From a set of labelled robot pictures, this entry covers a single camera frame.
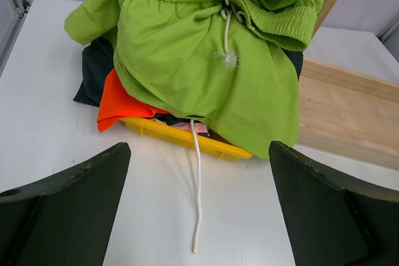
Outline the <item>lime green shorts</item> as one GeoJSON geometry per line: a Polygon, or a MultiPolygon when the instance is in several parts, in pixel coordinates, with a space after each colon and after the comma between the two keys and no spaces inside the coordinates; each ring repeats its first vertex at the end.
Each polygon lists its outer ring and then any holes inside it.
{"type": "Polygon", "coordinates": [[[86,0],[65,20],[74,41],[114,48],[127,93],[266,159],[295,145],[299,75],[324,0],[86,0]]]}

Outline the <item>dark navy shorts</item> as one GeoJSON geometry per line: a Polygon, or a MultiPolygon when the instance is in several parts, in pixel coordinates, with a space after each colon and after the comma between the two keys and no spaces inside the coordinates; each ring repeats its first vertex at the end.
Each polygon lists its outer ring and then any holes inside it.
{"type": "Polygon", "coordinates": [[[99,107],[105,79],[113,69],[113,47],[99,37],[82,51],[82,83],[73,101],[99,107]]]}

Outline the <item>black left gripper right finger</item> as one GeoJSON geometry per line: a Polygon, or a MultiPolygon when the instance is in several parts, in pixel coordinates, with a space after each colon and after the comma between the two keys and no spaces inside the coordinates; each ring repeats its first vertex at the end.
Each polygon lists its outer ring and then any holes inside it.
{"type": "Polygon", "coordinates": [[[398,191],[280,141],[269,158],[296,265],[398,265],[398,191]]]}

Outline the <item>black shorts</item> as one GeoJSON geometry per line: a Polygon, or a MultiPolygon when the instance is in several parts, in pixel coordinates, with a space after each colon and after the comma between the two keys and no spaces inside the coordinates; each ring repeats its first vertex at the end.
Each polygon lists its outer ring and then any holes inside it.
{"type": "Polygon", "coordinates": [[[303,52],[290,51],[290,50],[286,50],[286,49],[283,49],[283,52],[288,57],[288,59],[292,62],[293,66],[296,70],[297,79],[299,79],[300,74],[302,72],[303,63],[304,63],[303,52]]]}

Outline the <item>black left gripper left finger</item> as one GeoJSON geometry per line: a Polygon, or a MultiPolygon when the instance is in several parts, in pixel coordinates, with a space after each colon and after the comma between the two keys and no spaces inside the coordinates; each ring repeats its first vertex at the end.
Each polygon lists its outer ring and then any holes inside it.
{"type": "Polygon", "coordinates": [[[102,265],[127,177],[127,143],[1,193],[1,265],[102,265]]]}

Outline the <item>orange shorts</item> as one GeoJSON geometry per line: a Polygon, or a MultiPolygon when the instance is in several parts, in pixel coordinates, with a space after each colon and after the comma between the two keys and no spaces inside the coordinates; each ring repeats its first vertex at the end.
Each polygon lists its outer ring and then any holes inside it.
{"type": "Polygon", "coordinates": [[[115,69],[105,79],[105,86],[97,115],[99,132],[108,130],[126,117],[153,118],[157,113],[170,114],[166,110],[143,103],[130,96],[124,89],[115,69]]]}

